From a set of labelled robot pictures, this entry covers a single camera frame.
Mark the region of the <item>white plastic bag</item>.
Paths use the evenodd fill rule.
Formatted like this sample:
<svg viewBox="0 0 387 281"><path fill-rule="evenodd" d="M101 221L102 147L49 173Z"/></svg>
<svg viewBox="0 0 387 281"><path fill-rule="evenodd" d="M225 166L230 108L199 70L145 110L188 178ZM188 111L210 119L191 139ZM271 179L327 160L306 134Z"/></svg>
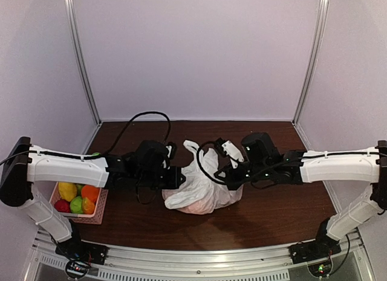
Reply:
<svg viewBox="0 0 387 281"><path fill-rule="evenodd" d="M196 142L185 140L183 146L192 154L193 161L182 168L182 173L186 177L184 184L176 190L162 191L166 208L187 214L206 215L241 200L243 187L229 190L227 186L210 180L200 170L198 161L207 173L215 173L218 170L218 155L214 149L201 151L196 156L199 148Z"/></svg>

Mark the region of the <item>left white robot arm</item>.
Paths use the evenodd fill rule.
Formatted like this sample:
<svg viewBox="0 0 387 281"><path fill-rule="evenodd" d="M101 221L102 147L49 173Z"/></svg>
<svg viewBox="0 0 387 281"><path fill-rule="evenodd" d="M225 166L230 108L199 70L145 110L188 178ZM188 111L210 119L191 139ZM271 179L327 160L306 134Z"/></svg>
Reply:
<svg viewBox="0 0 387 281"><path fill-rule="evenodd" d="M76 236L70 221L54 209L33 187L35 182L71 182L99 189L130 186L175 190L186 180L182 169L171 165L175 145L144 140L124 155L79 155L46 150L22 137L1 162L1 202L18 207L45 229L73 259L81 259L87 247Z"/></svg>

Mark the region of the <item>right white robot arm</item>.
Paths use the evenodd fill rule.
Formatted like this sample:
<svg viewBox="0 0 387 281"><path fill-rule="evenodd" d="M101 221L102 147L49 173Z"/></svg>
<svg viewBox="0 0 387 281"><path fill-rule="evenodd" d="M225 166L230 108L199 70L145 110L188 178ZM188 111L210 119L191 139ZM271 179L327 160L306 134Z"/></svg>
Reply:
<svg viewBox="0 0 387 281"><path fill-rule="evenodd" d="M246 182L304 184L317 181L364 181L369 186L342 212L320 224L310 244L314 257L324 257L352 229L386 211L386 141L355 151L316 152L289 150L281 154L271 141L243 145L246 156L231 143L223 145L230 164L214 176L229 189Z"/></svg>

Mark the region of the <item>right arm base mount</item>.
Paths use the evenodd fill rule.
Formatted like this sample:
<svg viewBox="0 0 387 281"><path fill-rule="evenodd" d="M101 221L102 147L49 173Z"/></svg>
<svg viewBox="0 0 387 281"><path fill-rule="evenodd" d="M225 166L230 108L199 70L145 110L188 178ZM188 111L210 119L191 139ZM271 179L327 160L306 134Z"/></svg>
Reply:
<svg viewBox="0 0 387 281"><path fill-rule="evenodd" d="M333 272L332 257L342 251L339 244L327 245L317 241L298 242L288 249L293 264L306 263L308 272L319 279Z"/></svg>

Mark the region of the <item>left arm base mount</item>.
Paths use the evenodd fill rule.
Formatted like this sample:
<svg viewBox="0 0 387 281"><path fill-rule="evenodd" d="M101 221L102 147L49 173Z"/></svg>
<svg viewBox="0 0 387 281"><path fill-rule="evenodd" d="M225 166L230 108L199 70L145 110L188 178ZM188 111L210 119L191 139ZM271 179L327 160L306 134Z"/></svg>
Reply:
<svg viewBox="0 0 387 281"><path fill-rule="evenodd" d="M108 253L108 247L105 245L85 242L79 237L72 237L64 242L50 237L56 246L55 253L68 260L64 270L70 279L79 280L89 273L92 265L105 264Z"/></svg>

